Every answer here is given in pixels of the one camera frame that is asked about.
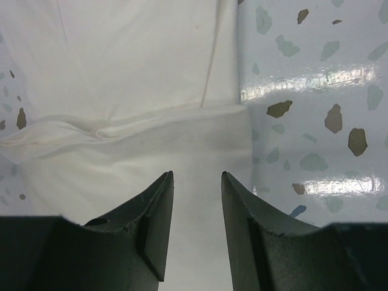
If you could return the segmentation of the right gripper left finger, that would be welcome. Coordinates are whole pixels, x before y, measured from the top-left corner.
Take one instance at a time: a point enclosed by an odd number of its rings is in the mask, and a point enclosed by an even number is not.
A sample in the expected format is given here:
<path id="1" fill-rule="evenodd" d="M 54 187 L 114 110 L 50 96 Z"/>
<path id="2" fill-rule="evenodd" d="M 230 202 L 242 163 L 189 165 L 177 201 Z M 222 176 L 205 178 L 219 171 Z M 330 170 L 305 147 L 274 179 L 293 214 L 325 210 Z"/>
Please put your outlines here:
<path id="1" fill-rule="evenodd" d="M 157 290 L 164 281 L 173 173 L 85 225 L 1 218 L 2 290 Z"/>

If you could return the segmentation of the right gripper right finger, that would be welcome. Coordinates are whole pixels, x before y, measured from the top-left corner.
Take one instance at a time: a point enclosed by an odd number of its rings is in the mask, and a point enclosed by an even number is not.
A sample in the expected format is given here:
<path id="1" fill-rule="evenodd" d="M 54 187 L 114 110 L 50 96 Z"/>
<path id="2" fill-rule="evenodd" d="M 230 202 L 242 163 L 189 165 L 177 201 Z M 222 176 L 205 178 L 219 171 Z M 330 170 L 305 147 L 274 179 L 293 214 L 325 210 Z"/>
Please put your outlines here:
<path id="1" fill-rule="evenodd" d="M 386 290 L 387 224 L 319 228 L 221 177 L 234 290 Z"/>

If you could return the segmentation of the white t shirt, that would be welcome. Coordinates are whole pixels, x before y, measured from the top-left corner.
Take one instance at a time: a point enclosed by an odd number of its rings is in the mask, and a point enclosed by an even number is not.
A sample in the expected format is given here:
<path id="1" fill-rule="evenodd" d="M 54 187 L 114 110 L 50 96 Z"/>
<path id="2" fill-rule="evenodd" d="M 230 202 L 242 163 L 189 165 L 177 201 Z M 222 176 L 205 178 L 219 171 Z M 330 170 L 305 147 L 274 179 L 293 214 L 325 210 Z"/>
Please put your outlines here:
<path id="1" fill-rule="evenodd" d="M 174 202 L 162 290 L 231 290 L 221 174 L 248 177 L 236 1 L 2 1 L 30 123 L 1 139 L 36 215 L 78 224 L 164 172 Z"/>

